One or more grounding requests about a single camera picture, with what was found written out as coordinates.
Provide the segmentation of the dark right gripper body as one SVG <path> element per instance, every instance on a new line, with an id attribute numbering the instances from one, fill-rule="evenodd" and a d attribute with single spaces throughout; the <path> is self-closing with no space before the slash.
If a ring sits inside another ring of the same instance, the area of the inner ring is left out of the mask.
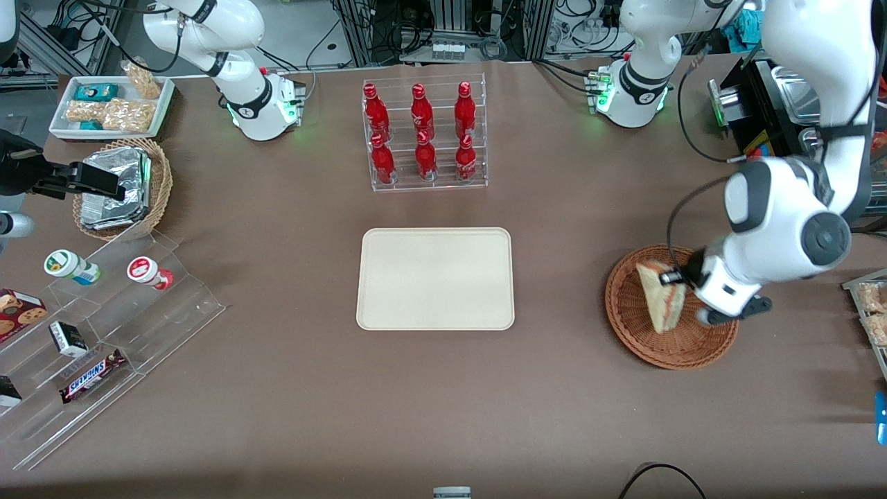
<path id="1" fill-rule="evenodd" d="M 21 136 L 1 130 L 1 195 L 22 195 L 46 174 L 42 148 Z"/>

